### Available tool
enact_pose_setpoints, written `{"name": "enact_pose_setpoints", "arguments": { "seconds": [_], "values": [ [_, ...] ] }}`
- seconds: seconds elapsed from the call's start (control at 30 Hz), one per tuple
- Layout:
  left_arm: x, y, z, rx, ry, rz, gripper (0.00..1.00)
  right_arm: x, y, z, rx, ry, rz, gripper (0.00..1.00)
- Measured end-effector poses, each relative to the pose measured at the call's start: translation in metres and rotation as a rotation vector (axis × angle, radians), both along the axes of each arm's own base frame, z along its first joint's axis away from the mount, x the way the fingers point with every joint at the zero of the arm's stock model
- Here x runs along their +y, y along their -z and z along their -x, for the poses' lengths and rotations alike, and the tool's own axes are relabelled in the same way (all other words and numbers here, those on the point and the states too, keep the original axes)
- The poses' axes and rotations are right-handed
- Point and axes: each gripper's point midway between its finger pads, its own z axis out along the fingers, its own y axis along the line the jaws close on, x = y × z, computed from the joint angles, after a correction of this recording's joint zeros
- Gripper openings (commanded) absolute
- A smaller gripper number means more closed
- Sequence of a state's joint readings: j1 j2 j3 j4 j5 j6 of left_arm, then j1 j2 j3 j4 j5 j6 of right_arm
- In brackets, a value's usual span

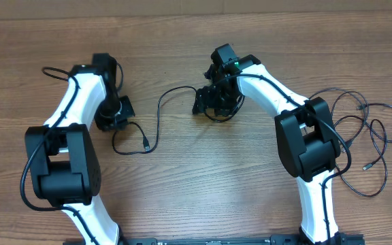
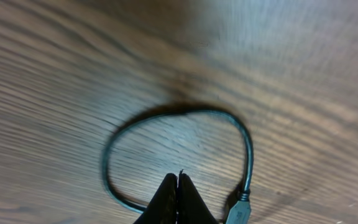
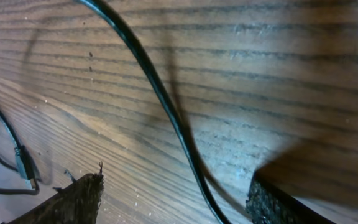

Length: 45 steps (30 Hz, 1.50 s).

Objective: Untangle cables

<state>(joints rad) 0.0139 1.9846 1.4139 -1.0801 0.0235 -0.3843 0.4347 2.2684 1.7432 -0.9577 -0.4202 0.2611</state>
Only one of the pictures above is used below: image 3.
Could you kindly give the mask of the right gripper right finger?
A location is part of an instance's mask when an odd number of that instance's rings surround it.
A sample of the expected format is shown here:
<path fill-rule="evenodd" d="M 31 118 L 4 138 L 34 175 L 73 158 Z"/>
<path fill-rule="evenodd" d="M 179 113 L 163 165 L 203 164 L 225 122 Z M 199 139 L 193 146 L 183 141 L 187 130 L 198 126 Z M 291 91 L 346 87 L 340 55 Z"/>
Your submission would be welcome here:
<path fill-rule="evenodd" d="M 334 224 L 257 172 L 252 177 L 246 210 L 257 224 Z"/>

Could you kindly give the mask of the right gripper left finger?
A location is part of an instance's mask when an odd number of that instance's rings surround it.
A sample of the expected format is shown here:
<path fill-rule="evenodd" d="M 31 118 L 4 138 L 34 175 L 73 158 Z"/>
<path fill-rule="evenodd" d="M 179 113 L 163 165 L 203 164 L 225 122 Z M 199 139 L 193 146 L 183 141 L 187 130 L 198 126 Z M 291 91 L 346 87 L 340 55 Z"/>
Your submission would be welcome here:
<path fill-rule="evenodd" d="M 103 163 L 99 172 L 72 182 L 45 202 L 9 224 L 95 224 L 104 190 Z"/>

